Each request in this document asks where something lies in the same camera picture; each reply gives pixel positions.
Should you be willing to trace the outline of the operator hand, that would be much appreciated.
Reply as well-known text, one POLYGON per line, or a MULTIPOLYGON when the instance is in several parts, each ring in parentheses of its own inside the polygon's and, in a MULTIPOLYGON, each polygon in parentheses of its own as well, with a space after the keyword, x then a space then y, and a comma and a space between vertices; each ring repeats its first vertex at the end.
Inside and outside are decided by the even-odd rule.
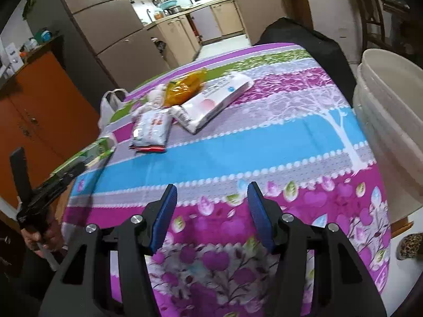
POLYGON ((48 228, 43 234, 33 228, 21 230, 21 235, 23 236, 26 246, 40 257, 43 257, 43 254, 39 249, 39 244, 43 249, 48 251, 59 251, 65 244, 61 232, 61 225, 55 218, 54 209, 52 207, 49 208, 47 224, 48 228))

